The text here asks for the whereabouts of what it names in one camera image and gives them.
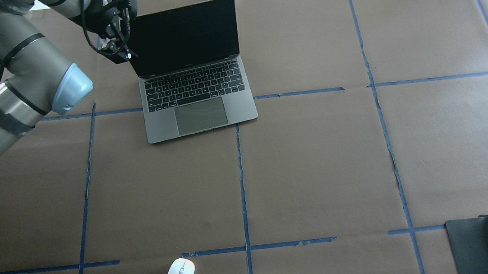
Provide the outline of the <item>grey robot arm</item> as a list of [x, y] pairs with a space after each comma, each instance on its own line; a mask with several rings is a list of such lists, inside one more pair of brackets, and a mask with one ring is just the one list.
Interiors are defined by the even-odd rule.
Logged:
[[137, 0], [0, 0], [0, 156], [49, 112], [67, 114], [93, 87], [26, 18], [36, 1], [80, 26], [99, 55], [117, 64], [132, 56], [127, 43]]

